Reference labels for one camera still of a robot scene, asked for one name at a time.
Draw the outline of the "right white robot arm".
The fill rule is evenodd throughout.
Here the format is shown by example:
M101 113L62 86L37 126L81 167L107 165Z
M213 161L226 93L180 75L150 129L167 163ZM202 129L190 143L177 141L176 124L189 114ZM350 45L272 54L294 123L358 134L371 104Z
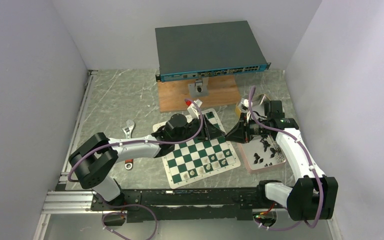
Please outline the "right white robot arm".
M294 221L329 220L333 217L338 182L318 167L305 146L297 122L287 118L280 100L264 103L266 118L256 117L254 111L241 113L237 124L225 139L248 144L257 136L271 137L292 169L295 184L286 186L276 180L263 180L257 185L256 203L267 208L273 202L287 208Z

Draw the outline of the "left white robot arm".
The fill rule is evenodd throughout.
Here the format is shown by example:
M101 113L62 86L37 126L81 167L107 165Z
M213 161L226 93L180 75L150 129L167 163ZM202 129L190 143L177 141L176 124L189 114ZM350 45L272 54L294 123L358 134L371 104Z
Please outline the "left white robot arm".
M164 157L173 152L176 145L223 136L225 132L204 114L187 120L179 113L144 137L115 139L98 132L69 156L71 170L68 181L80 183L83 189L92 189L109 209L117 210L124 203L124 193L116 180L109 176L115 164L130 159Z

